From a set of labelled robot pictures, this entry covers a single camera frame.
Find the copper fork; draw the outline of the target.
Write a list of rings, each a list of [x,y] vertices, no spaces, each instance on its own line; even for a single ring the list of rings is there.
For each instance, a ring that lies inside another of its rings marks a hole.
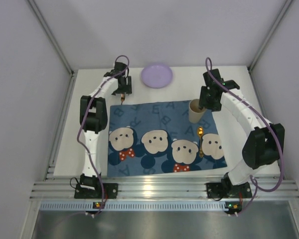
[[[126,95],[125,94],[121,94],[121,104],[123,104],[123,102],[125,101]]]

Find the beige paper cup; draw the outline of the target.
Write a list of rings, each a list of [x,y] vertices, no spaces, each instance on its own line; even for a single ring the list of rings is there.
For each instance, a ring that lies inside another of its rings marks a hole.
[[[199,99],[194,99],[189,103],[188,119],[190,123],[198,123],[207,109],[199,108]]]

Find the gold spoon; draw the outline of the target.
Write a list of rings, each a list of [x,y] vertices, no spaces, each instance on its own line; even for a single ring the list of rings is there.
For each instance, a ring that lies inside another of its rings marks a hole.
[[[197,129],[197,135],[199,137],[199,157],[203,158],[202,143],[203,143],[204,129],[203,129],[202,126],[198,127],[198,129]]]

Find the purple plastic plate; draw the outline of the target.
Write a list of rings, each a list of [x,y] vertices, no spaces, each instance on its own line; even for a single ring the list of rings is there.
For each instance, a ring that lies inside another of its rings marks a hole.
[[[160,89],[172,82],[173,72],[172,69],[164,63],[153,63],[142,69],[141,80],[150,88]]]

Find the blue cartoon placemat cloth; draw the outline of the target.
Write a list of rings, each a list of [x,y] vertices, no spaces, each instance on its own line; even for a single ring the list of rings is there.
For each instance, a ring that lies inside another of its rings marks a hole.
[[[109,177],[214,170],[227,167],[213,114],[188,119],[189,101],[116,105],[110,108]],[[203,158],[197,129],[202,126]]]

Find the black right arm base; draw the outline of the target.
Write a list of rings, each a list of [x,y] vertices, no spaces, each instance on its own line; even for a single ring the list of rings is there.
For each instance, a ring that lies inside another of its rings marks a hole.
[[[235,186],[224,186],[220,182],[211,182],[206,184],[206,189],[208,199],[238,199],[240,196],[242,196],[243,199],[249,199],[252,197],[251,187],[248,182]]]

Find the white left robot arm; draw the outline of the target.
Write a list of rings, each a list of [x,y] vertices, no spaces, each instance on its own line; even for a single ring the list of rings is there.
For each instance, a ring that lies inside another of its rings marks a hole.
[[[105,155],[103,144],[108,126],[112,96],[120,96],[121,102],[126,94],[132,93],[132,79],[129,67],[115,62],[114,68],[105,73],[99,86],[80,99],[80,128],[77,141],[85,149],[85,162],[82,174],[84,179],[98,178],[102,172],[100,158]]]

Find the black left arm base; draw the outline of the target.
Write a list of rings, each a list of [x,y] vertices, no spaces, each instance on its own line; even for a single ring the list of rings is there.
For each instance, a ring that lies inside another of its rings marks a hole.
[[[116,199],[118,194],[117,183],[101,183],[96,177],[82,176],[78,181],[76,178],[76,186],[74,187],[75,199]]]

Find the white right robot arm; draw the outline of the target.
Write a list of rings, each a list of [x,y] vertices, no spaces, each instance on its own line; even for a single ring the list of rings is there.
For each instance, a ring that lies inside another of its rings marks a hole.
[[[203,73],[205,85],[201,87],[199,107],[212,112],[227,109],[246,134],[242,159],[226,173],[232,186],[239,186],[259,170],[283,159],[285,129],[264,118],[246,100],[239,85],[224,81],[218,69]]]

